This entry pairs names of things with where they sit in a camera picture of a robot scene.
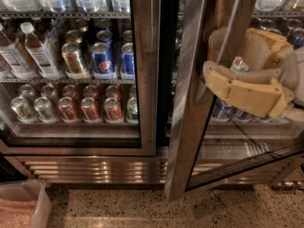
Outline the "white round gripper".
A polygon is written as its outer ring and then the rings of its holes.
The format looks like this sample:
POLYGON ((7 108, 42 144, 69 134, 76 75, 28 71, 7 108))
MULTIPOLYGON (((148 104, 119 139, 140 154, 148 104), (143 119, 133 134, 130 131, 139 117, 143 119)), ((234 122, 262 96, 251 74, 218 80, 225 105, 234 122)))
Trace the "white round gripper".
POLYGON ((248 28, 237 56, 253 72, 239 74, 207 61, 203 65, 206 86, 225 103, 247 113, 272 118, 283 114, 304 123, 304 47, 294 50, 282 35, 248 28), (274 69, 280 61, 282 73, 274 69))

